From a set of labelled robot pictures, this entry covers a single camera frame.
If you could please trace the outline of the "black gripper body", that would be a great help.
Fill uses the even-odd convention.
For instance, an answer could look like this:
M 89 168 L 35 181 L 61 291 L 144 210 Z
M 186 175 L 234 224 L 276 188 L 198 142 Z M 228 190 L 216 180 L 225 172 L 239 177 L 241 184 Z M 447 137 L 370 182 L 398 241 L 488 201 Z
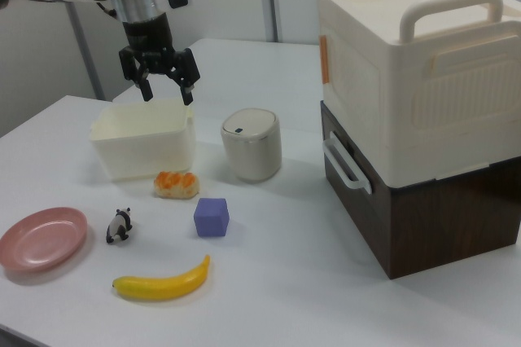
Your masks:
M 148 72 L 166 73 L 166 51 L 173 49 L 173 39 L 166 14 L 153 19 L 123 23 L 128 45 L 134 52 L 135 59 L 146 62 Z

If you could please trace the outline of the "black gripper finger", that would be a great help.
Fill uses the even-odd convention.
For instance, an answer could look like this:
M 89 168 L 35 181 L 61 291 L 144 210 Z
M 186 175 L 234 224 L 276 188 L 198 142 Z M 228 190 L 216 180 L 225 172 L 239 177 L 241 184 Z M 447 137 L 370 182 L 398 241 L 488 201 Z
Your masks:
M 192 91 L 200 79 L 192 50 L 186 48 L 182 51 L 166 51 L 165 75 L 179 86 L 184 105 L 190 106 L 193 102 Z
M 119 51 L 120 65 L 124 78 L 132 81 L 140 89 L 142 98 L 145 102 L 153 98 L 150 82 L 148 78 L 148 68 L 145 64 L 140 64 L 134 57 L 133 50 L 127 46 Z

